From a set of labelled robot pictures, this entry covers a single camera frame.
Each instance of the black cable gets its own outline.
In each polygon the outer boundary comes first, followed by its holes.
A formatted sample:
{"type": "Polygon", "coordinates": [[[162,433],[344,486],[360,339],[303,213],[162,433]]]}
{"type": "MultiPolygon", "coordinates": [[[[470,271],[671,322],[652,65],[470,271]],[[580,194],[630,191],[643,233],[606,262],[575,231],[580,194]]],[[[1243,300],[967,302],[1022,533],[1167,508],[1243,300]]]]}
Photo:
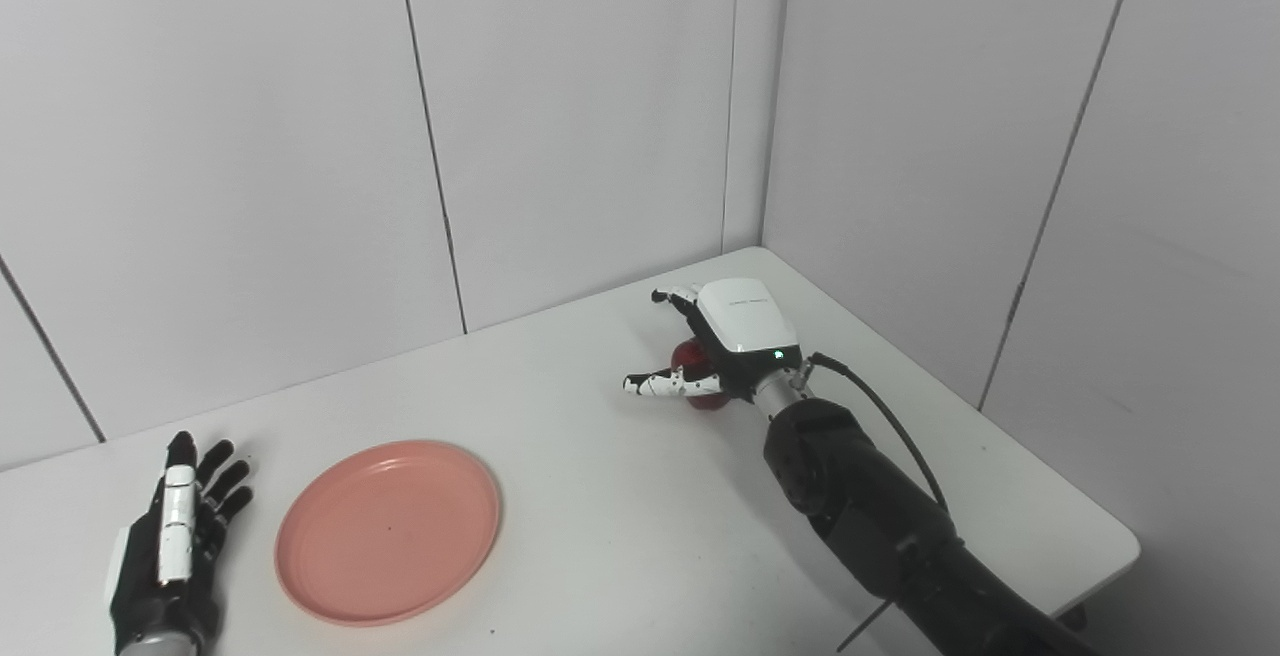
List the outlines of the black cable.
{"type": "Polygon", "coordinates": [[[947,500],[942,497],[942,487],[938,486],[938,479],[934,478],[933,469],[929,468],[929,464],[924,460],[924,455],[920,454],[919,448],[916,448],[915,441],[911,441],[911,434],[906,433],[906,429],[902,428],[902,423],[893,415],[893,410],[888,407],[888,404],[886,404],[884,400],[859,377],[859,374],[855,374],[849,366],[841,364],[836,359],[832,359],[832,356],[814,351],[813,355],[809,356],[809,363],[815,366],[833,370],[854,382],[858,388],[863,390],[863,393],[872,400],[872,404],[876,404],[877,409],[884,414],[884,419],[888,425],[897,432],[899,438],[901,438],[902,443],[906,445],[906,450],[911,452],[911,457],[915,459],[915,465],[920,466],[920,473],[924,474],[924,480],[929,483],[929,491],[933,492],[933,500],[938,502],[938,507],[947,511],[947,500]]]}
{"type": "Polygon", "coordinates": [[[892,602],[893,602],[892,598],[890,598],[888,601],[886,601],[886,602],[881,603],[879,606],[877,606],[876,610],[872,611],[870,616],[867,616],[865,619],[863,619],[863,623],[858,624],[858,628],[854,629],[854,633],[849,634],[847,637],[845,637],[845,641],[840,642],[840,646],[836,647],[836,653],[840,653],[841,651],[845,651],[845,647],[849,646],[850,643],[852,643],[855,638],[858,638],[859,636],[861,636],[863,632],[867,630],[867,628],[869,625],[872,625],[872,621],[874,621],[876,619],[878,619],[879,615],[883,614],[883,611],[888,610],[888,607],[890,607],[890,605],[892,605],[892,602]]]}

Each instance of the white table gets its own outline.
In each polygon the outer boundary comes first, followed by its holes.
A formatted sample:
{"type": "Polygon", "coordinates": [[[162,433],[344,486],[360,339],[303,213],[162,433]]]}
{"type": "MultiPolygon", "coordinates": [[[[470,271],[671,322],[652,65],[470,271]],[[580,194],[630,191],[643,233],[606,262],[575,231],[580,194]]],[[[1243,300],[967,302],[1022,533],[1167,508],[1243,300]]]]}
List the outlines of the white table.
{"type": "MultiPolygon", "coordinates": [[[[689,334],[654,286],[763,279],[806,352],[850,364],[895,407],[960,533],[1057,612],[1128,569],[1133,533],[763,249],[749,249],[0,474],[0,644],[110,653],[102,605],[116,529],[146,505],[178,428],[233,438],[257,498],[220,561],[225,656],[828,653],[876,605],[787,505],[760,456],[765,423],[733,404],[621,392],[689,334]],[[489,560],[443,605],[372,629],[320,623],[280,592],[271,555],[293,497],[334,461],[403,438],[484,459],[503,497],[489,560]]],[[[819,372],[878,446],[905,447],[854,387],[819,372]]],[[[852,653],[933,653],[891,610],[852,653]]]]}

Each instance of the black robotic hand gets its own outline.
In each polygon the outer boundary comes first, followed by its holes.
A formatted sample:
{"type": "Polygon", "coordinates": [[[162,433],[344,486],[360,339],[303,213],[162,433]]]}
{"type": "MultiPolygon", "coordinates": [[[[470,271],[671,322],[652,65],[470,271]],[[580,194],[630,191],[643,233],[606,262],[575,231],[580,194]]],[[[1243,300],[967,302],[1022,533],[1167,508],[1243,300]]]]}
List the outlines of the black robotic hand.
{"type": "Polygon", "coordinates": [[[253,497],[237,486],[248,464],[230,460],[223,439],[196,466],[187,432],[169,443],[165,475],[146,514],[133,521],[111,598],[116,656],[202,656],[218,637],[221,610],[214,600],[214,566],[230,520],[253,497]]]}

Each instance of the white wall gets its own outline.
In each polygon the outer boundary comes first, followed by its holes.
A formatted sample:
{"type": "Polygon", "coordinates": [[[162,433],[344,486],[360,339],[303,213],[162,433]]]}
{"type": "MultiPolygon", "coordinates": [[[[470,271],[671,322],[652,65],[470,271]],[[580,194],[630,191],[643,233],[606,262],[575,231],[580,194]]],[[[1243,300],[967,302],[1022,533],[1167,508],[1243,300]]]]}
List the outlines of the white wall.
{"type": "Polygon", "coordinates": [[[786,0],[736,0],[723,251],[760,245],[786,0]]]}
{"type": "Polygon", "coordinates": [[[1124,520],[1108,653],[1280,651],[1280,0],[1125,0],[987,413],[1124,520]]]}
{"type": "Polygon", "coordinates": [[[90,443],[93,432],[0,279],[0,470],[90,443]]]}
{"type": "Polygon", "coordinates": [[[461,333],[444,211],[471,327],[758,242],[781,0],[412,5],[443,209],[406,0],[0,0],[0,252],[108,437],[461,333]]]}
{"type": "Polygon", "coordinates": [[[404,0],[0,0],[0,252],[108,437],[461,333],[404,0]]]}
{"type": "Polygon", "coordinates": [[[788,0],[764,243],[977,404],[1115,0],[788,0]]]}
{"type": "Polygon", "coordinates": [[[721,251],[733,0],[412,0],[470,328],[721,251]]]}

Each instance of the pink plate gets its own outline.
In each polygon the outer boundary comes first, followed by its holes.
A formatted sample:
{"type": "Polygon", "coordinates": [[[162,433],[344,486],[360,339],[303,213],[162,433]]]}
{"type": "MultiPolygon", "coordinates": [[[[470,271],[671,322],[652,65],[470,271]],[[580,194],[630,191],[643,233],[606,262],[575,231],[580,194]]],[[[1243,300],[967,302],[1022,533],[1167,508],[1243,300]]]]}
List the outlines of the pink plate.
{"type": "Polygon", "coordinates": [[[498,533],[498,488],[438,441],[361,451],[320,474],[275,538],[275,574],[303,611],[374,627],[421,614],[467,583],[498,533]]]}

